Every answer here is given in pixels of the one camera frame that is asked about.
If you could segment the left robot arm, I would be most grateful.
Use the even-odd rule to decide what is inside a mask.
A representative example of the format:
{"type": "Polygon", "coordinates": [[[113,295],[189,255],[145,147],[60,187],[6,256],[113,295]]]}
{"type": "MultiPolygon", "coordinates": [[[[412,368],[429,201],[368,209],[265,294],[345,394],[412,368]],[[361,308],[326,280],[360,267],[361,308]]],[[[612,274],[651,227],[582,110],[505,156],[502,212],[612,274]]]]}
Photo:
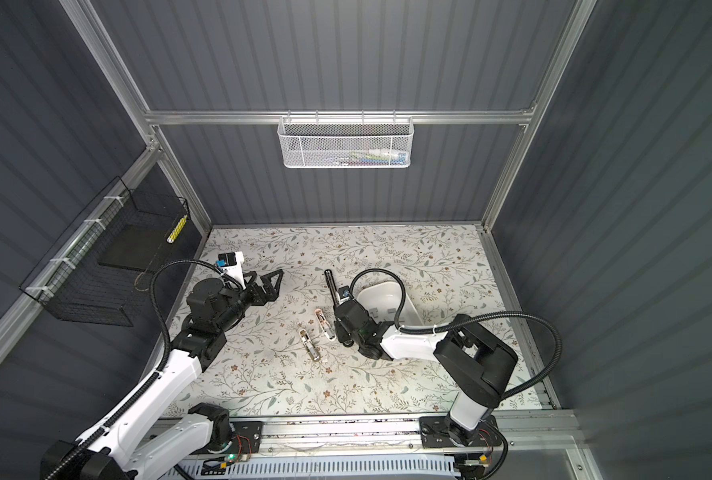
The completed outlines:
{"type": "Polygon", "coordinates": [[[227,332],[251,306],[277,300],[282,270],[241,281],[219,273],[200,281],[188,302],[191,313],[176,337],[164,337],[159,363],[109,413],[74,441],[57,441],[40,462],[42,479],[158,479],[194,452],[226,455],[235,462],[257,449],[257,437],[236,431],[228,409],[209,403],[190,408],[174,426],[145,441],[166,407],[216,359],[227,332]]]}

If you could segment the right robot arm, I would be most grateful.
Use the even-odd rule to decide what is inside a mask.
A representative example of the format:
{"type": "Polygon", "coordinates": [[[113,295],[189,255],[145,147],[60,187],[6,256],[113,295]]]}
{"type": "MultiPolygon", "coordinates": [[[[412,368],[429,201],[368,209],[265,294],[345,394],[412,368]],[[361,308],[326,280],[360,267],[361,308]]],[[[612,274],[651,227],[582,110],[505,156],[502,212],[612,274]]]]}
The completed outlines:
{"type": "Polygon", "coordinates": [[[447,414],[451,433],[466,436],[477,430],[506,397],[517,354],[471,316],[458,314],[450,324],[423,333],[378,322],[353,299],[343,301],[334,313],[336,333],[368,359],[441,365],[459,388],[447,414]]]}

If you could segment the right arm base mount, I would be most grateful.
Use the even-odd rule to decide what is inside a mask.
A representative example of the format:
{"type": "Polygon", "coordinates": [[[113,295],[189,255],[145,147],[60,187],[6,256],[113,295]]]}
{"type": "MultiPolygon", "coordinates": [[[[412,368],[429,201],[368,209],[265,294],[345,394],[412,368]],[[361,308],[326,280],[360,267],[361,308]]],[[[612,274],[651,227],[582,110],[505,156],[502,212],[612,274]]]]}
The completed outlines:
{"type": "Polygon", "coordinates": [[[448,415],[422,416],[418,419],[421,443],[424,448],[484,448],[494,449],[503,444],[496,432],[493,416],[486,417],[473,430],[454,423],[448,415]]]}

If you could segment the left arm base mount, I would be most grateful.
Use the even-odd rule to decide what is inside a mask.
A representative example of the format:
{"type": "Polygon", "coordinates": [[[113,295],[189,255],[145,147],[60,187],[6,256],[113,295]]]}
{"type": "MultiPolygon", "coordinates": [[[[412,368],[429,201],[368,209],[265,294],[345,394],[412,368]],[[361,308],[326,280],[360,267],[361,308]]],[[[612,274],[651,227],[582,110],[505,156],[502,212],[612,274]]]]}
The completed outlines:
{"type": "Polygon", "coordinates": [[[228,439],[219,442],[215,447],[206,447],[206,450],[218,455],[257,454],[263,438],[263,427],[264,424],[260,421],[233,421],[228,439]]]}

